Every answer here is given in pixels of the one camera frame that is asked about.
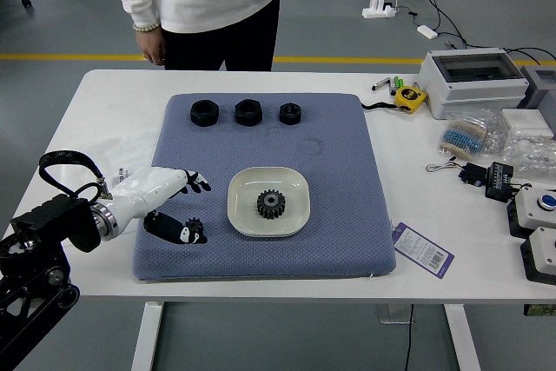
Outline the person's right hand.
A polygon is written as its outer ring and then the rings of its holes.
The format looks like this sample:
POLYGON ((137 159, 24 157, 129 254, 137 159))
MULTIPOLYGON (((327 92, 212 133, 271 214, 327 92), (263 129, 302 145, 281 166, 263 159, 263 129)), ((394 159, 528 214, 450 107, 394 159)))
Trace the person's right hand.
POLYGON ((161 28, 151 31, 137 31, 136 41, 144 58, 156 65, 163 66, 166 58, 166 44, 161 28))

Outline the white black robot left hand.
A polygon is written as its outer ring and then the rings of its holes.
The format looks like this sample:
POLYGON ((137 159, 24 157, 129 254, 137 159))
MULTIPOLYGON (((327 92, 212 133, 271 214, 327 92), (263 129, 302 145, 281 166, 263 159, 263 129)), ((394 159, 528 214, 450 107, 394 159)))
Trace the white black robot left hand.
POLYGON ((211 190, 197 171, 150 167, 135 172, 113 188, 110 198, 101 198, 95 204, 101 239, 114 239, 131 220, 142 219, 148 233, 166 242, 207 243, 201 220, 193 217, 182 223, 159 210, 167 200, 179 193, 186 194, 189 189, 196 193, 211 190))

